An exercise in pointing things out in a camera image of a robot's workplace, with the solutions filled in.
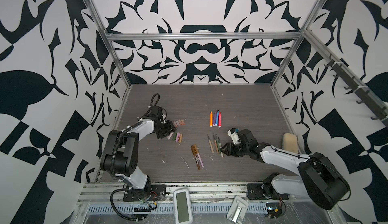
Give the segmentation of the green pen cap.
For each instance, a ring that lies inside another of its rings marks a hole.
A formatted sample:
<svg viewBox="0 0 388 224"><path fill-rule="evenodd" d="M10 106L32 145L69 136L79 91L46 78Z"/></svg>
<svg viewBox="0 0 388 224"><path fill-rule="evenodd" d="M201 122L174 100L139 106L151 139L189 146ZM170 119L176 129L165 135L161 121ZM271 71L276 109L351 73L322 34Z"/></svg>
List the green pen cap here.
<svg viewBox="0 0 388 224"><path fill-rule="evenodd" d="M172 137L172 140L175 141L176 140L176 137L177 137L177 132L174 132L174 135Z"/></svg>

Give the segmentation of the green marker pen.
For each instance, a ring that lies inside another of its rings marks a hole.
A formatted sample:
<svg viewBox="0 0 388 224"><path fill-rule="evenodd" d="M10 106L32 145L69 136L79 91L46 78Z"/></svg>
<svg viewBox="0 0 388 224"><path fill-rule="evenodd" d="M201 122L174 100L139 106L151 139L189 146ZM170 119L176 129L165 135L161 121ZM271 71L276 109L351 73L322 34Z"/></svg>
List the green marker pen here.
<svg viewBox="0 0 388 224"><path fill-rule="evenodd" d="M218 140L217 134L215 134L215 143L216 143L216 146L217 146L217 152L220 153L219 140Z"/></svg>

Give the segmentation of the pink cap brown marker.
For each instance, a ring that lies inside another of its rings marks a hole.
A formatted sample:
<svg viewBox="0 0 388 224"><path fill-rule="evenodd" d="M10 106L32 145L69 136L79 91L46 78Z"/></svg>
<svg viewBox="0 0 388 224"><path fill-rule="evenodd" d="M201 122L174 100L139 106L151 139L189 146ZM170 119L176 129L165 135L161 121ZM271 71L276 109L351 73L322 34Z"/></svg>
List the pink cap brown marker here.
<svg viewBox="0 0 388 224"><path fill-rule="evenodd" d="M215 150L216 150L217 153L219 153L218 144L217 144L217 140L216 140L215 134L213 134L212 136L213 136L213 143L214 143L214 146L215 146Z"/></svg>

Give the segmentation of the red highlighter pen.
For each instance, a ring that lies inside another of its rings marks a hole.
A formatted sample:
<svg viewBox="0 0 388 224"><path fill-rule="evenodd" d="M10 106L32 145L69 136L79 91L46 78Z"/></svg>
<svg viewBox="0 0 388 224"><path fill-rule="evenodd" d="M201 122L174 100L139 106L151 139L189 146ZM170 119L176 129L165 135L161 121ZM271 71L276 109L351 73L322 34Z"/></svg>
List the red highlighter pen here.
<svg viewBox="0 0 388 224"><path fill-rule="evenodd" d="M222 127L222 114L220 111L218 112L218 127Z"/></svg>

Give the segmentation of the ochre cap pink marker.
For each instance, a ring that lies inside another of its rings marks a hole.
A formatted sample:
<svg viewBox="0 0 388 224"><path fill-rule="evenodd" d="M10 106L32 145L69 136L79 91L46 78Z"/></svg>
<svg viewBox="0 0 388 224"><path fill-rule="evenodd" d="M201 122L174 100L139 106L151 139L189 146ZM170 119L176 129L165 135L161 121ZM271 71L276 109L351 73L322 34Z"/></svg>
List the ochre cap pink marker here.
<svg viewBox="0 0 388 224"><path fill-rule="evenodd" d="M200 163L201 168L204 168L204 164L203 164L203 161L202 161L202 159L201 159L201 156L200 156L200 153L199 153L199 150L198 150L196 144L194 144L194 151L195 151L195 153L196 153L196 155L197 155L197 157L198 157L198 160L199 160L199 163Z"/></svg>

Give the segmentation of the blue highlighter pen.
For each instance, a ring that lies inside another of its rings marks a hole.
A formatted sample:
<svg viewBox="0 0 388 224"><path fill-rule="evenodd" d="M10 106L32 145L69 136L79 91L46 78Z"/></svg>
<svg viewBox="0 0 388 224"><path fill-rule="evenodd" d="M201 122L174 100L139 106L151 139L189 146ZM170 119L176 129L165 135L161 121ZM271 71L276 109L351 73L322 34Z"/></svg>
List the blue highlighter pen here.
<svg viewBox="0 0 388 224"><path fill-rule="evenodd" d="M215 126L218 126L218 112L219 112L219 111L217 111L217 119L216 119L216 124L215 124Z"/></svg>

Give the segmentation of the purple highlighter pen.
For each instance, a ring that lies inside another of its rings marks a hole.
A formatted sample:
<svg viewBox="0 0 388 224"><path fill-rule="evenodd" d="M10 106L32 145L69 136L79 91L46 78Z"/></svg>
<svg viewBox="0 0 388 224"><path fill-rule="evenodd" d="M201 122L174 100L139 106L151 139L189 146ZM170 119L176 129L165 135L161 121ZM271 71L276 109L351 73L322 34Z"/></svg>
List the purple highlighter pen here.
<svg viewBox="0 0 388 224"><path fill-rule="evenodd" d="M215 110L212 115L212 126L214 127L217 119L217 111Z"/></svg>

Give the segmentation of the orange highlighter pen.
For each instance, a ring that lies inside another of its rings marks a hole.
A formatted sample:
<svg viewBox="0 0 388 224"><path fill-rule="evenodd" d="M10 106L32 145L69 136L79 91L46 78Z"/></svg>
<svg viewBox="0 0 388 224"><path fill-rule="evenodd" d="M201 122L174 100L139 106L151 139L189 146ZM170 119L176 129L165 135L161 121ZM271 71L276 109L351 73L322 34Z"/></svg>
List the orange highlighter pen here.
<svg viewBox="0 0 388 224"><path fill-rule="evenodd" d="M210 126L210 127L213 127L213 112L212 112L212 111L210 111L209 126Z"/></svg>

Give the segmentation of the tan marker pen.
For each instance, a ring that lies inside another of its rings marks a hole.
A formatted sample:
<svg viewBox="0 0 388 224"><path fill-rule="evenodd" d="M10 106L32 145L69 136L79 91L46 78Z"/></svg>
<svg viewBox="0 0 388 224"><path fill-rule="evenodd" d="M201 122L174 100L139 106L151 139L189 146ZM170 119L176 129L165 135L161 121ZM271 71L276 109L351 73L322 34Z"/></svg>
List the tan marker pen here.
<svg viewBox="0 0 388 224"><path fill-rule="evenodd" d="M208 138L209 146L210 146L210 148L211 148L211 152L214 153L214 148L213 148L212 141L211 141L211 139L210 139L209 134L207 134L207 138Z"/></svg>

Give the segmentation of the brown marker pen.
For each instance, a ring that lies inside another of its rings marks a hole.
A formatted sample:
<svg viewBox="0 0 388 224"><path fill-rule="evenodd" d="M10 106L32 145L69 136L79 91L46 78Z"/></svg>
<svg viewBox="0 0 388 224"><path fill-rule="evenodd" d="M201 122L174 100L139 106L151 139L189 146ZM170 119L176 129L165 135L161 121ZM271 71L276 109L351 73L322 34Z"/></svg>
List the brown marker pen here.
<svg viewBox="0 0 388 224"><path fill-rule="evenodd" d="M195 158L197 168L198 168L198 170L200 170L200 169L201 169L201 165L200 165L198 156L197 156L197 154L196 154L196 151L195 151L195 149L194 149L194 145L191 146L191 150L192 150L192 154L193 154L193 156L194 156L194 158Z"/></svg>

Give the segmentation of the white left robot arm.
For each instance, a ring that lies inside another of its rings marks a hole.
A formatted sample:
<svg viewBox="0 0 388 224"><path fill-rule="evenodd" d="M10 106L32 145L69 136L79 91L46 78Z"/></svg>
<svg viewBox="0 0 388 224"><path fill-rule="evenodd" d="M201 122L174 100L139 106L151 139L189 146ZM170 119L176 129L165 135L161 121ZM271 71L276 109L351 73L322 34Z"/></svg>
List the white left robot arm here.
<svg viewBox="0 0 388 224"><path fill-rule="evenodd" d="M101 157L101 170L123 182L127 186L125 191L132 191L140 198L151 192L150 177L137 166L140 141L150 134L163 139L176 131L173 122L167 119L166 110L158 105L159 100L160 94L154 94L137 123L121 131L111 131Z"/></svg>

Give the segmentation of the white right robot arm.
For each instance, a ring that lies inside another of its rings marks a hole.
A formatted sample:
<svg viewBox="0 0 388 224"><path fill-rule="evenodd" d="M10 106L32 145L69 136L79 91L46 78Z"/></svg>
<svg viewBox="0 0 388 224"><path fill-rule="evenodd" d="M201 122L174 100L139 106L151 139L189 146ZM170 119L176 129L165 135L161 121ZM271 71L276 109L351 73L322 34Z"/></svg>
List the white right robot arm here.
<svg viewBox="0 0 388 224"><path fill-rule="evenodd" d="M261 184L248 186L250 200L288 199L296 195L311 199L316 205L331 210L338 202L348 200L351 187L337 171L332 162L321 153L298 154L276 148L270 143L258 142L248 130L232 128L228 131L232 139L219 148L227 156L249 156L261 163L276 165L294 173L286 176L272 173Z"/></svg>

